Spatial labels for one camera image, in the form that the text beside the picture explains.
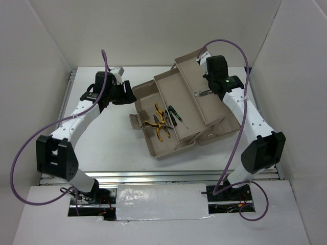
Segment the yellow combination pliers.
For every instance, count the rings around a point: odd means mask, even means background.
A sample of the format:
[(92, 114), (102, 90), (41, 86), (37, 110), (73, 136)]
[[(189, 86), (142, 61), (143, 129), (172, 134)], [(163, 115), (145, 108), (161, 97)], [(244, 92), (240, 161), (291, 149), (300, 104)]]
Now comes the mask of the yellow combination pliers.
[(167, 124), (167, 122), (166, 122), (166, 120), (165, 120), (165, 113), (164, 113), (164, 112), (159, 108), (158, 103), (155, 102), (154, 105), (155, 105), (155, 108), (156, 108), (156, 113), (157, 113), (157, 115), (159, 115), (159, 117), (160, 117), (159, 121), (160, 121), (161, 123), (164, 123), (165, 125), (167, 125), (169, 129), (172, 129), (172, 127), (170, 127), (170, 126)]

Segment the yellow long nose pliers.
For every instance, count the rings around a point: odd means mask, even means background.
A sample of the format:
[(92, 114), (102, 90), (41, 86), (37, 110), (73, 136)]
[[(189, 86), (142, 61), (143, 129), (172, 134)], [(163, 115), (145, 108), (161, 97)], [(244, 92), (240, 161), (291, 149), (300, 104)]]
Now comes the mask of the yellow long nose pliers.
[(171, 134), (170, 134), (170, 132), (169, 132), (169, 129), (172, 129), (171, 127), (169, 127), (169, 126), (167, 126), (166, 124), (162, 124), (162, 123), (150, 123), (150, 122), (148, 122), (148, 121), (144, 121), (143, 122), (143, 124), (144, 125), (147, 125), (147, 126), (151, 126), (151, 127), (154, 127), (154, 128), (156, 128), (156, 135), (157, 135), (157, 138), (162, 142), (163, 141), (163, 139), (162, 139), (162, 137), (161, 137), (161, 135), (160, 135), (160, 130), (161, 129), (163, 129), (165, 132), (166, 132), (166, 134), (167, 134), (167, 137), (168, 138), (170, 138), (171, 137)]

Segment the beige cantilever toolbox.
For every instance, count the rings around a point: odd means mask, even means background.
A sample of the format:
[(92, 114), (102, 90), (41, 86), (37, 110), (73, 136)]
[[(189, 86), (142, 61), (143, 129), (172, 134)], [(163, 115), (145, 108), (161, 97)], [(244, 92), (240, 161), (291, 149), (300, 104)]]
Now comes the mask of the beige cantilever toolbox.
[[(171, 157), (195, 143), (204, 144), (240, 129), (240, 123), (217, 95), (194, 96), (194, 92), (208, 89), (204, 68), (196, 61), (198, 53), (176, 58), (170, 70), (132, 88), (137, 113), (130, 115), (131, 125), (143, 131), (154, 158)], [(158, 138), (156, 128), (144, 123), (154, 123), (156, 105), (162, 111), (172, 106), (183, 119), (177, 126), (170, 126), (170, 137), (161, 130)]]

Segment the silver folding utility knife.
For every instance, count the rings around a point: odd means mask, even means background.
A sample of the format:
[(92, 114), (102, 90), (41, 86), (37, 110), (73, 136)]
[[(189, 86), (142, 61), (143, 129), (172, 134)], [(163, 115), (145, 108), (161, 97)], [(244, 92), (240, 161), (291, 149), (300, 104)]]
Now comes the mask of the silver folding utility knife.
[(208, 89), (208, 90), (204, 90), (204, 91), (202, 91), (202, 90), (200, 90), (200, 91), (194, 91), (193, 92), (193, 95), (195, 97), (202, 97), (202, 96), (209, 95), (211, 93), (212, 93), (212, 90)]

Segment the yellow needle nose pliers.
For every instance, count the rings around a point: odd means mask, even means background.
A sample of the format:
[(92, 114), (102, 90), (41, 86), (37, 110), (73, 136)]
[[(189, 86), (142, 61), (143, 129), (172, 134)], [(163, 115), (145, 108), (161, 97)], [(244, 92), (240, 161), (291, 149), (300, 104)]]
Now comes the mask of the yellow needle nose pliers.
[(170, 136), (170, 133), (169, 133), (169, 130), (168, 130), (168, 126), (165, 125), (164, 123), (160, 122), (159, 119), (157, 118), (157, 116), (155, 114), (153, 115), (153, 117), (154, 117), (155, 122), (157, 124), (160, 124), (161, 125), (161, 127), (166, 131), (167, 136), (170, 138), (171, 136)]

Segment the short green black screwdriver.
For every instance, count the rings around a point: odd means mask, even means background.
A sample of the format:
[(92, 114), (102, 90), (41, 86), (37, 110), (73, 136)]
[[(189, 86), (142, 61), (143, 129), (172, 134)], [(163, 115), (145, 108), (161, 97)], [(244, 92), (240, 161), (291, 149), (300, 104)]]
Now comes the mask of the short green black screwdriver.
[(175, 120), (175, 118), (173, 116), (173, 112), (170, 109), (168, 109), (168, 113), (169, 113), (169, 116), (170, 116), (170, 119), (171, 119), (171, 122), (172, 122), (173, 126), (177, 126), (177, 122), (176, 122), (176, 120)]

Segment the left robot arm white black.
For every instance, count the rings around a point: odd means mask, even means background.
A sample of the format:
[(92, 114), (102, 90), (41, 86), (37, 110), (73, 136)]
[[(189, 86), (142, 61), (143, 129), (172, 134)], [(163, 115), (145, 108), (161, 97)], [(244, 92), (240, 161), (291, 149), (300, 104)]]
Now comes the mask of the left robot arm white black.
[(79, 169), (74, 148), (90, 125), (109, 105), (131, 104), (136, 98), (130, 82), (122, 80), (122, 67), (115, 67), (109, 72), (99, 71), (95, 83), (81, 95), (72, 118), (65, 121), (49, 136), (39, 136), (36, 140), (37, 170), (42, 174), (61, 178), (82, 193), (90, 204), (99, 201), (106, 191), (99, 188), (96, 179)]

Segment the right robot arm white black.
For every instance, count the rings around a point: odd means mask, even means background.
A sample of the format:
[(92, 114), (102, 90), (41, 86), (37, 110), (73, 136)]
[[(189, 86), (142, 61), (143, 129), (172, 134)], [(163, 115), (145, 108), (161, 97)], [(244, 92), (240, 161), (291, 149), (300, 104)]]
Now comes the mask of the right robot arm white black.
[(224, 56), (212, 56), (206, 52), (200, 58), (209, 89), (231, 110), (240, 124), (249, 146), (241, 154), (241, 164), (223, 180), (222, 193), (228, 200), (240, 194), (244, 181), (281, 160), (285, 145), (283, 132), (275, 132), (262, 118), (255, 105), (244, 95), (245, 86), (238, 76), (228, 75)]

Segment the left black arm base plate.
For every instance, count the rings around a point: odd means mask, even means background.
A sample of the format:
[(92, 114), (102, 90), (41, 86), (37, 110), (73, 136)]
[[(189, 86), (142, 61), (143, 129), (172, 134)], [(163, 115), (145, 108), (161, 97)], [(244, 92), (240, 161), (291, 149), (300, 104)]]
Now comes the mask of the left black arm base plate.
[(116, 188), (100, 189), (95, 197), (87, 197), (79, 192), (77, 198), (73, 190), (69, 191), (71, 200), (68, 216), (99, 216), (105, 221), (116, 220), (116, 191)]

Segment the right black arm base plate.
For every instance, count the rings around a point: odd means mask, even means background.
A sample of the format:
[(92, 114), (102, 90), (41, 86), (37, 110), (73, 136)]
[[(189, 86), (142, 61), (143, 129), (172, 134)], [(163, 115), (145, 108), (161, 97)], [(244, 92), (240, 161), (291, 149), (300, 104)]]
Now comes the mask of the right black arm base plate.
[(209, 214), (238, 213), (244, 206), (244, 212), (254, 212), (249, 185), (244, 185), (239, 189), (230, 188), (218, 195), (213, 195), (214, 188), (214, 185), (207, 185), (206, 190), (201, 192), (207, 197)]

